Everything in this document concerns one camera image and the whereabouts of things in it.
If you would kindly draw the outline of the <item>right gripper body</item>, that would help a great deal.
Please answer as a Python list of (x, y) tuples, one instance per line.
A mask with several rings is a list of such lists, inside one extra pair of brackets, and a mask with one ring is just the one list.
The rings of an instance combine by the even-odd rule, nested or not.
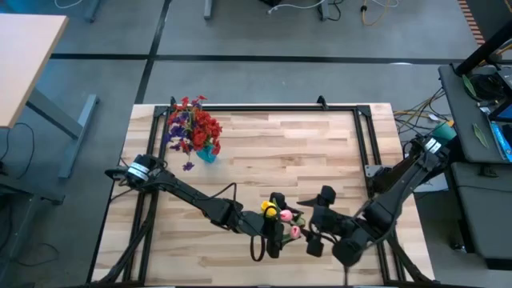
[(345, 237), (344, 216), (330, 208), (330, 205), (334, 204), (336, 198), (334, 189), (331, 186), (323, 186), (316, 198), (319, 198), (319, 204), (313, 206), (313, 214), (310, 218), (310, 232), (316, 238), (324, 238), (323, 234), (332, 234), (341, 238)]

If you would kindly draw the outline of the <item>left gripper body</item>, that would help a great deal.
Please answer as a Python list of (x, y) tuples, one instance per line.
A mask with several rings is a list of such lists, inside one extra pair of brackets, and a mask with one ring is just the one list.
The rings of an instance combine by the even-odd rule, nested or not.
[(262, 236), (271, 241), (284, 239), (284, 224), (280, 212), (286, 206), (286, 197), (282, 193), (273, 192), (263, 202), (263, 210), (259, 212), (239, 209), (239, 230), (250, 236)]

